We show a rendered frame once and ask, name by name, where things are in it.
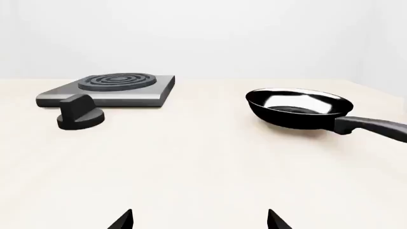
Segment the black stove knob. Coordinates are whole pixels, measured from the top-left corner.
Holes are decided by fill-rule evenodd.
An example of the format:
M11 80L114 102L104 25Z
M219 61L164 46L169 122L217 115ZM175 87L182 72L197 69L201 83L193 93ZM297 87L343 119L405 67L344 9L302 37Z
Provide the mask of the black stove knob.
M81 130L101 124L104 112L86 94L76 94L59 102L57 125L63 130Z

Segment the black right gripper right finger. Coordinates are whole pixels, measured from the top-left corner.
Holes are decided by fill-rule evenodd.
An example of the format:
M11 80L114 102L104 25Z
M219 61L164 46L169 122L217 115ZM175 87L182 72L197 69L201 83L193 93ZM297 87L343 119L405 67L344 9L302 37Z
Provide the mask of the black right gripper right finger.
M268 210L267 217L268 229L292 229L275 211Z

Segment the grey electric stove plate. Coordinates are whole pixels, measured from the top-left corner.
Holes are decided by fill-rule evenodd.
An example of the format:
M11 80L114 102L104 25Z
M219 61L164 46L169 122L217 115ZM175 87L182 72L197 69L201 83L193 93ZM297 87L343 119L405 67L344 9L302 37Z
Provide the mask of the grey electric stove plate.
M68 97L86 94L100 108L160 108L175 82L175 76L140 73L94 75L40 93L36 104L41 108L56 108Z

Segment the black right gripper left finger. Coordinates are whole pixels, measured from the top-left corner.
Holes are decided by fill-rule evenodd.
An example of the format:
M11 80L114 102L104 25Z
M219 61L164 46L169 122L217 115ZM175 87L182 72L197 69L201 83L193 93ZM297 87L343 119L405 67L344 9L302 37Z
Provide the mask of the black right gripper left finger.
M108 229L133 229L132 209L128 209Z

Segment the black frying pan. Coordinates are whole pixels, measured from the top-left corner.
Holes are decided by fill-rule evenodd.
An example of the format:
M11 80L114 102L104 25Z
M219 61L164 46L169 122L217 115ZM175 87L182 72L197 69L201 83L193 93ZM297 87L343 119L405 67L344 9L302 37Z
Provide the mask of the black frying pan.
M323 129L338 135L349 135L360 128L407 143L407 125L347 116L354 105L330 93L300 88L264 88L248 92L245 99L258 118L279 127Z

